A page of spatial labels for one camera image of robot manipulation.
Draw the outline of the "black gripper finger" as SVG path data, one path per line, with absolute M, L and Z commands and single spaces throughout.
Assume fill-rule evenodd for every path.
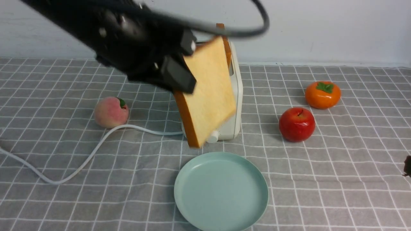
M 191 30 L 183 30 L 180 39 L 180 52 L 184 56 L 191 56 L 196 50 L 197 38 Z

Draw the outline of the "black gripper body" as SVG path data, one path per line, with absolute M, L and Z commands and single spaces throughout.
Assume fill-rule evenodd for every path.
M 181 55 L 181 26 L 132 18 L 124 13 L 100 9 L 99 35 L 105 42 L 104 51 L 95 59 L 106 67 L 123 72 L 129 81 L 139 81 L 161 87 L 161 64 L 167 55 Z

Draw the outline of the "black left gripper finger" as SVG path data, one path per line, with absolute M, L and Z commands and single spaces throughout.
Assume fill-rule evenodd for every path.
M 167 55 L 161 64 L 161 87 L 170 92 L 180 91 L 192 94 L 196 86 L 196 79 L 189 70 L 184 57 L 181 55 Z

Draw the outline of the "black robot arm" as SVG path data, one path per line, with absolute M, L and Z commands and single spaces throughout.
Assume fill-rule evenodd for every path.
M 196 49 L 191 30 L 85 0 L 23 2 L 91 48 L 100 64 L 122 72 L 129 82 L 194 92 L 197 81 L 184 60 Z

